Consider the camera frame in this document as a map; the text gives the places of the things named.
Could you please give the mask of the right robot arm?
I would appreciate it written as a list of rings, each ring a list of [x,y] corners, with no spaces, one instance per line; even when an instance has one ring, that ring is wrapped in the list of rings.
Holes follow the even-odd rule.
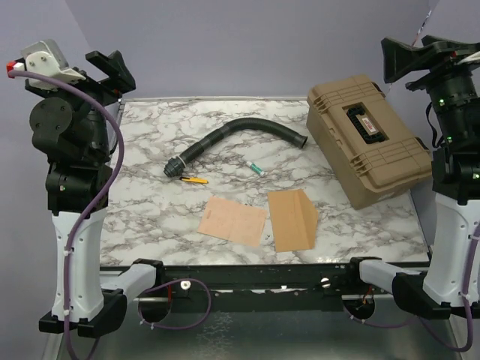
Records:
[[[429,94],[443,136],[432,161],[436,232],[430,265],[420,272],[353,258],[344,283],[352,293],[370,285],[385,290],[401,310],[426,320],[472,320],[479,318],[479,96],[472,79],[479,44],[431,35],[421,42],[415,47],[386,37],[381,44],[386,83],[426,71],[406,89]]]

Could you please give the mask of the green white glue stick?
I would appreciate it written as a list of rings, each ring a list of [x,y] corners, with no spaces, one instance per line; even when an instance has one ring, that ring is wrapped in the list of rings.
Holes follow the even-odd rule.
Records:
[[[251,169],[252,171],[254,171],[258,176],[264,176],[266,173],[260,168],[258,167],[255,163],[251,162],[251,161],[247,161],[246,162],[247,166],[249,169]]]

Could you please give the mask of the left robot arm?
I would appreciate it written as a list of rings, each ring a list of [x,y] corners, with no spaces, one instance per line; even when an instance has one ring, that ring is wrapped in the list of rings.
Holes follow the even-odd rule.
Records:
[[[127,307],[145,292],[164,291],[163,264],[138,259],[117,279],[100,279],[101,232],[109,204],[108,191],[118,168],[110,167],[107,106],[136,83],[119,51],[93,51],[86,60],[105,78],[97,81],[68,66],[58,50],[47,46],[24,50],[33,77],[25,87],[40,96],[30,114],[33,146],[47,157],[47,206],[57,242],[57,285],[51,311],[39,322],[47,333],[71,329],[84,338],[117,330]]]

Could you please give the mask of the brown kraft envelope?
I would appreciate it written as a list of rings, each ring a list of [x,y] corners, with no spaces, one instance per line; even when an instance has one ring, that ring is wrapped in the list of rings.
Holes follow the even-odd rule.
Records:
[[[314,248],[319,213],[303,190],[269,192],[268,206],[277,252]]]

